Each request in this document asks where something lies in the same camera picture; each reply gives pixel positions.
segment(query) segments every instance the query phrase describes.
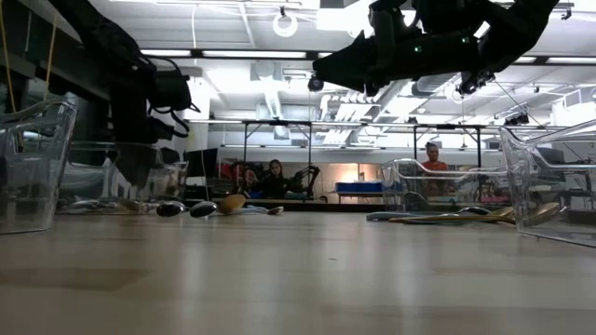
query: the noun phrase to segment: ceiling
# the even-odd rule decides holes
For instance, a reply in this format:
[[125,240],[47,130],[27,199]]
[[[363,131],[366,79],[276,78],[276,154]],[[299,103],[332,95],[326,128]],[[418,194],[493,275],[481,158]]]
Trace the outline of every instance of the ceiling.
[[[46,18],[51,18],[53,9],[39,0],[21,0]],[[319,30],[317,25],[318,1],[303,2],[303,9],[287,12],[297,19],[297,31],[291,37],[281,37],[274,32],[273,19],[279,10],[276,7],[250,7],[240,4],[182,6],[156,5],[147,2],[125,2],[90,0],[107,18],[118,23],[141,48],[207,48],[207,49],[267,49],[267,50],[317,50],[334,51],[353,41],[346,31]],[[580,9],[570,20],[561,20],[559,14],[552,16],[541,40],[530,52],[534,55],[596,56],[596,7],[586,7],[589,0],[576,0]],[[366,20],[366,10],[360,10],[359,20]],[[192,17],[195,17],[195,42],[193,41]],[[342,22],[344,26],[354,23],[350,29],[358,29],[353,17],[336,18],[326,22]],[[61,28],[75,35],[72,29],[61,22]],[[250,80],[251,60],[178,60],[182,67],[200,67],[214,88],[211,97],[211,111],[226,116],[233,111],[254,111],[258,104],[265,104],[264,88],[255,86]],[[282,61],[283,69],[311,70],[309,61]],[[562,94],[572,92],[577,86],[596,86],[596,67],[552,67],[512,66],[497,74],[501,87],[492,84],[477,95],[457,103],[452,99],[452,90],[443,87],[430,100],[421,100],[419,107],[425,113],[416,113],[418,108],[411,104],[395,104],[400,115],[417,114],[429,123],[456,121],[462,114],[475,123],[484,123],[493,115],[528,104],[535,117],[548,119],[550,105]],[[307,78],[293,77],[291,82],[278,92],[282,105],[320,106],[327,94],[344,96],[347,90],[328,87],[320,93],[310,93],[306,88]]]

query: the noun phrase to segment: clear plastic bin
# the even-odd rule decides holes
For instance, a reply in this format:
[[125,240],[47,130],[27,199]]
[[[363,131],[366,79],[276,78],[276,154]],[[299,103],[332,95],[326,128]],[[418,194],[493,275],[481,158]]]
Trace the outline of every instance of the clear plastic bin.
[[504,167],[433,171],[414,159],[396,159],[382,165],[382,172],[387,211],[501,208],[511,202]]
[[75,118],[54,100],[0,116],[0,234],[51,227]]
[[60,214],[147,214],[181,200],[186,164],[168,165],[152,145],[73,142],[58,204]]
[[596,120],[528,141],[501,129],[521,233],[596,247]]

